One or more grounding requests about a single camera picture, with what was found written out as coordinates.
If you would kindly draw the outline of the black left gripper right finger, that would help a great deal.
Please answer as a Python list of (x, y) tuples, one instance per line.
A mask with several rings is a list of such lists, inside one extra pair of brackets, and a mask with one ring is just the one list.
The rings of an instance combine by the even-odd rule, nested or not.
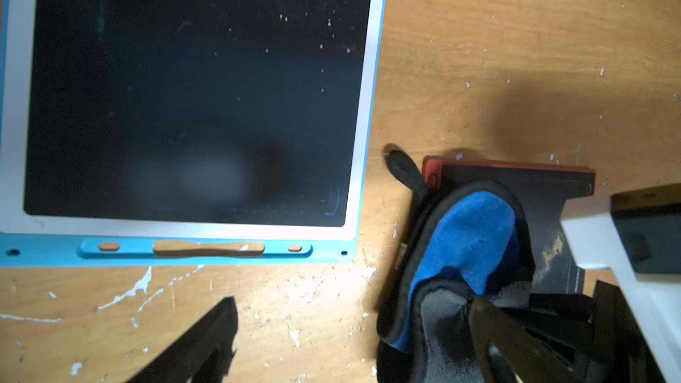
[(477, 363), (486, 382), (581, 382), (557, 356), (482, 297), (469, 313)]

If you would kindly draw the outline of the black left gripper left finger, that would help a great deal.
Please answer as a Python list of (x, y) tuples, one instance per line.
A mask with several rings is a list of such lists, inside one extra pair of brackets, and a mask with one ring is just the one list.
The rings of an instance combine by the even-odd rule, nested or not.
[(235, 299), (223, 298), (131, 382), (221, 382), (228, 375), (238, 331)]

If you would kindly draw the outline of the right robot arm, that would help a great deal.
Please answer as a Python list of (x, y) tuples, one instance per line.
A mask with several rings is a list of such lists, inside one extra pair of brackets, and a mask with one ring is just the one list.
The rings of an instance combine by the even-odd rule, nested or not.
[(680, 187), (568, 200), (576, 265), (609, 269), (592, 295), (536, 294), (526, 310), (474, 301), (468, 321), (488, 382), (680, 379)]

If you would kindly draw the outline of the red drawing tablet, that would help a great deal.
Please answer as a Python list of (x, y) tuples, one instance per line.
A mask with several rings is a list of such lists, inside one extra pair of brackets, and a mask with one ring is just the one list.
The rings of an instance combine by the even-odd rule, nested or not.
[(521, 202), (536, 264), (534, 291), (581, 294), (585, 271), (573, 259), (560, 226), (565, 202), (594, 194), (596, 172), (587, 167), (508, 161), (455, 161), (428, 156), (423, 175), (433, 191), (478, 180), (502, 184)]

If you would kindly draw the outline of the dark grey wiping cloth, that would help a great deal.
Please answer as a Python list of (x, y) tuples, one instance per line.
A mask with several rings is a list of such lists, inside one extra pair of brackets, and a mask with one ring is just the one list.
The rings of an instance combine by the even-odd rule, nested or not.
[(530, 297), (535, 263), (521, 202), (492, 181), (432, 191), (399, 149), (386, 165), (413, 203), (377, 317), (377, 379), (482, 382), (468, 322), (474, 299), (523, 309)]

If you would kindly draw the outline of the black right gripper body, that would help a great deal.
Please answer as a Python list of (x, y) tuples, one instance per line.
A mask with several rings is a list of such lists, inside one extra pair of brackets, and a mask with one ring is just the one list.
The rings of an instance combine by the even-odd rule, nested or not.
[(619, 287), (596, 283), (593, 296), (532, 294), (510, 316), (585, 382), (663, 382)]

